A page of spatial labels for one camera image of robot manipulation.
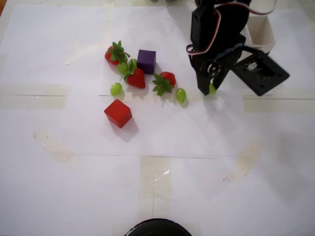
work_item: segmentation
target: strawberry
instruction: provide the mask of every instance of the strawberry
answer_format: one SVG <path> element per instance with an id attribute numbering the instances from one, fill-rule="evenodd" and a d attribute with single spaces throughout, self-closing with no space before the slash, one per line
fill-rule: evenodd
<path id="1" fill-rule="evenodd" d="M 127 57 L 130 57 L 130 55 L 125 53 L 121 41 L 119 41 L 118 44 L 113 42 L 113 46 L 110 46 L 105 53 L 105 59 L 114 65 L 127 63 Z"/>
<path id="2" fill-rule="evenodd" d="M 176 84 L 175 75 L 170 72 L 162 72 L 160 75 L 154 73 L 156 80 L 153 83 L 156 85 L 153 91 L 157 91 L 157 94 L 161 97 L 166 92 L 172 92 L 174 85 Z"/>
<path id="3" fill-rule="evenodd" d="M 105 59 L 112 63 L 113 65 L 118 65 L 119 64 L 119 61 L 118 60 L 111 60 L 110 58 L 112 57 L 111 53 L 109 52 L 109 50 L 112 50 L 114 47 L 113 46 L 110 46 L 107 50 L 107 52 L 105 53 Z"/>
<path id="4" fill-rule="evenodd" d="M 144 72 L 140 68 L 135 68 L 133 61 L 130 61 L 129 73 L 125 76 L 125 80 L 127 79 L 127 83 L 144 89 L 146 87 L 146 83 L 144 80 Z"/>
<path id="5" fill-rule="evenodd" d="M 175 75 L 171 72 L 162 72 L 160 73 L 160 75 L 166 79 L 166 80 L 169 80 L 169 84 L 171 86 L 175 86 L 176 85 L 176 79 L 175 79 Z"/>

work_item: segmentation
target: cube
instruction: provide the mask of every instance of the cube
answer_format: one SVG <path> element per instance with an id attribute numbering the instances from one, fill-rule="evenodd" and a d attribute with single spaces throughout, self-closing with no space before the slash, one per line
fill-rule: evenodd
<path id="1" fill-rule="evenodd" d="M 105 109 L 107 118 L 122 128 L 132 117 L 131 110 L 128 106 L 116 99 Z"/>
<path id="2" fill-rule="evenodd" d="M 137 67 L 145 74 L 153 75 L 156 69 L 157 53 L 154 51 L 139 50 Z"/>

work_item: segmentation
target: purple cube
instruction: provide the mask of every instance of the purple cube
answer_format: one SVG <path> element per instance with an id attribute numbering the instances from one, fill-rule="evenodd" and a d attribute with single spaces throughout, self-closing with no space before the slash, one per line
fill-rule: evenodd
<path id="1" fill-rule="evenodd" d="M 145 74 L 154 74 L 156 69 L 157 53 L 154 51 L 139 50 L 137 67 Z"/>

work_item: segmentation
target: green grape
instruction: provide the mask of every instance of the green grape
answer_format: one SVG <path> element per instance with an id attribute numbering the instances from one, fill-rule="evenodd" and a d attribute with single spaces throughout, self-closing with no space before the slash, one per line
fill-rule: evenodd
<path id="1" fill-rule="evenodd" d="M 133 62 L 133 68 L 136 69 L 137 68 L 137 60 L 136 59 L 131 59 L 129 61 L 129 68 L 130 68 L 130 65 L 131 65 L 131 61 Z"/>
<path id="2" fill-rule="evenodd" d="M 126 63 L 121 63 L 117 65 L 117 70 L 119 73 L 121 73 L 123 76 L 126 76 L 129 73 L 129 69 Z"/>
<path id="3" fill-rule="evenodd" d="M 112 96 L 118 96 L 119 94 L 121 94 L 123 91 L 123 87 L 120 83 L 114 83 L 111 87 L 110 87 L 110 94 Z"/>
<path id="4" fill-rule="evenodd" d="M 216 90 L 216 88 L 214 87 L 214 85 L 213 84 L 210 84 L 210 86 L 209 86 L 209 94 L 216 94 L 216 92 L 217 92 L 217 90 Z"/>
<path id="5" fill-rule="evenodd" d="M 176 98 L 180 103 L 185 102 L 186 100 L 186 92 L 183 88 L 179 88 L 176 90 Z"/>

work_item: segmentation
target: red wooden block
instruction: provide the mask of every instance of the red wooden block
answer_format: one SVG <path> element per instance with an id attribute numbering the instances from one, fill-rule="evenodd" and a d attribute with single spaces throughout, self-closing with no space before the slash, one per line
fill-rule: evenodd
<path id="1" fill-rule="evenodd" d="M 122 128 L 132 117 L 130 108 L 118 99 L 113 101 L 104 112 L 107 118 L 119 128 Z"/>

